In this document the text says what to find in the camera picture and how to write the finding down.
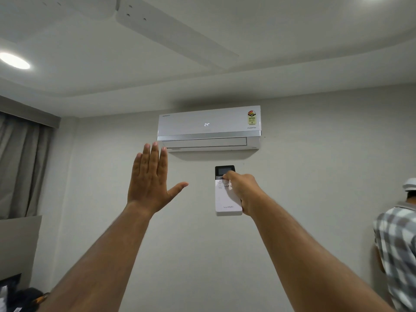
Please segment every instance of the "shirt collar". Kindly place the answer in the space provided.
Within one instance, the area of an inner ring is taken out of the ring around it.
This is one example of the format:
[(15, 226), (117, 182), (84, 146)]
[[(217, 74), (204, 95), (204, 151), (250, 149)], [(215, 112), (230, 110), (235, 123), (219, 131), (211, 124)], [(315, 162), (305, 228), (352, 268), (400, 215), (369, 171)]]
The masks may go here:
[(406, 203), (404, 201), (399, 202), (396, 207), (400, 207), (400, 208), (405, 208), (405, 209), (410, 209), (410, 210), (414, 210), (416, 211), (416, 205), (412, 204), (412, 203)]

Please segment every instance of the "checkered shirt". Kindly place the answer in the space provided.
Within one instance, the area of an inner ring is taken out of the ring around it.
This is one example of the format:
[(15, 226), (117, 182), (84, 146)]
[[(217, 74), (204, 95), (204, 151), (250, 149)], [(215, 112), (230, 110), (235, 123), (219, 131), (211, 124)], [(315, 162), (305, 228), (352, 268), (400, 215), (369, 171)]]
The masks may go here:
[(374, 221), (376, 245), (397, 311), (416, 311), (416, 205), (399, 203)]

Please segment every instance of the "hand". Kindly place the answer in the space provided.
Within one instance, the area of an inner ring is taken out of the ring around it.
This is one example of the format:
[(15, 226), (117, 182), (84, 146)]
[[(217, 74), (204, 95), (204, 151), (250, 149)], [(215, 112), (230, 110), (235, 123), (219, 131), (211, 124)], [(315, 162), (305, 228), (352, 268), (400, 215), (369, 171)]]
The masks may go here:
[(251, 174), (241, 175), (234, 171), (228, 171), (223, 178), (231, 182), (232, 189), (238, 198), (241, 199), (242, 211), (246, 215), (251, 215), (253, 205), (259, 199), (268, 197)]
[(166, 206), (174, 197), (189, 184), (178, 183), (166, 189), (168, 175), (168, 152), (165, 147), (159, 158), (157, 142), (144, 145), (143, 154), (138, 153), (133, 163), (132, 179), (127, 194), (127, 205), (134, 204), (150, 216)]

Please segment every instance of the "curtain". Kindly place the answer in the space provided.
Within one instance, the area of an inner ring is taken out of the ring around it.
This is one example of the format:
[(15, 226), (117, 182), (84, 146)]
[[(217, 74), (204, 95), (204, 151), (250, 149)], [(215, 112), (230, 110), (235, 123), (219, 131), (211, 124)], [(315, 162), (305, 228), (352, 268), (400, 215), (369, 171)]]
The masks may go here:
[(36, 215), (53, 128), (0, 112), (0, 219)]

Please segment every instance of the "finger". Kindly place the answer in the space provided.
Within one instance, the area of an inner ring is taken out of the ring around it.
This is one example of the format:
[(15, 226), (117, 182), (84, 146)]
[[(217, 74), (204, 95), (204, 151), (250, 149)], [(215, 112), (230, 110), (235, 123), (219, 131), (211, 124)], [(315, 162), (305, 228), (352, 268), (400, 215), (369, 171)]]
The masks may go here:
[(228, 171), (227, 173), (225, 173), (224, 175), (223, 175), (223, 178), (225, 179), (225, 180), (233, 180), (233, 179), (235, 179), (236, 177), (238, 177), (240, 174), (238, 174), (238, 173), (236, 173), (236, 172), (234, 172), (234, 171)]
[(149, 156), (150, 156), (150, 144), (146, 143), (143, 148), (143, 154), (140, 160), (140, 174), (146, 174), (149, 170)]
[(182, 183), (176, 184), (174, 187), (169, 189), (168, 190), (169, 201), (174, 199), (176, 197), (176, 195), (178, 195), (188, 185), (189, 185), (189, 183), (182, 182)]
[(166, 179), (168, 177), (168, 151), (166, 147), (163, 147), (162, 151), (160, 152), (157, 175), (159, 176), (161, 180), (166, 182)]
[(140, 173), (140, 161), (141, 161), (141, 153), (138, 153), (133, 162), (132, 178), (138, 177)]
[(158, 163), (159, 163), (159, 147), (157, 145), (157, 142), (153, 142), (152, 152), (150, 153), (150, 159), (149, 159), (149, 174), (156, 175)]

